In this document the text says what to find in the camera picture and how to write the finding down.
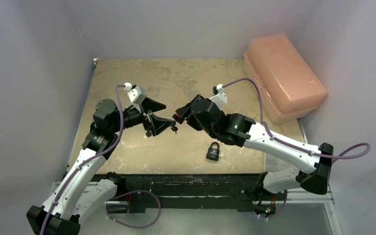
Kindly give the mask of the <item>black head key pair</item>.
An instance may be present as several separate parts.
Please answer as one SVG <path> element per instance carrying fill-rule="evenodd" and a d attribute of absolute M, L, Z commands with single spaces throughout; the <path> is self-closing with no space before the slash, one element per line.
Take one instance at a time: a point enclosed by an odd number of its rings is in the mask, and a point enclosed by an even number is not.
<path fill-rule="evenodd" d="M 177 134 L 177 131 L 178 131 L 178 127 L 176 125 L 176 122 L 173 122 L 170 126 L 170 129 L 175 133 Z"/>

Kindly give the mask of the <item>orange black padlock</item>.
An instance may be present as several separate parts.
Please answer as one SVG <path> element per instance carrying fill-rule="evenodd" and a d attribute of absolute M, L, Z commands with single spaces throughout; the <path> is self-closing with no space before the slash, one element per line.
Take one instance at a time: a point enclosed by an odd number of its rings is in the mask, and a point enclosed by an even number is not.
<path fill-rule="evenodd" d="M 182 124 L 182 123 L 184 122 L 184 119 L 181 118 L 177 113 L 174 114 L 172 117 L 173 117 L 173 119 L 174 119 L 177 123 L 179 123 L 179 124 Z"/>

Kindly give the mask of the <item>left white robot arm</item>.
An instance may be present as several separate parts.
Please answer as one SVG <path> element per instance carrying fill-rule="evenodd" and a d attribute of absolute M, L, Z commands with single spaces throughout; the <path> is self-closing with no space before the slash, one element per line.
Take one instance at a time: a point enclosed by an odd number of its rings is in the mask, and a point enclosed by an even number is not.
<path fill-rule="evenodd" d="M 90 132 L 82 144 L 72 169 L 59 187 L 41 206 L 31 206 L 26 217 L 36 235 L 77 235 L 81 224 L 105 201 L 125 200 L 144 190 L 129 190 L 126 179 L 114 172 L 106 173 L 95 188 L 85 192 L 96 172 L 107 162 L 118 145 L 124 129 L 142 124 L 148 136 L 156 136 L 170 127 L 177 131 L 176 122 L 154 115 L 166 105 L 148 97 L 135 106 L 123 109 L 111 99 L 97 103 Z"/>

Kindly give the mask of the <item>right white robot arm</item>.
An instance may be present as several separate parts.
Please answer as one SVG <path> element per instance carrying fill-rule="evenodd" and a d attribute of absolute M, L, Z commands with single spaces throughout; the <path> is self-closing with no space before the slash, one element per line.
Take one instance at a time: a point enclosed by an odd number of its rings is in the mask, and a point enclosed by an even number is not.
<path fill-rule="evenodd" d="M 242 114 L 225 114 L 208 98 L 197 95 L 190 103 L 178 108 L 172 116 L 179 124 L 186 122 L 197 131 L 205 131 L 211 138 L 226 145 L 258 150 L 288 162 L 291 167 L 266 172 L 255 186 L 256 195 L 267 199 L 282 190 L 303 188 L 325 195 L 331 171 L 330 155 L 333 147 L 295 141 L 257 123 Z"/>

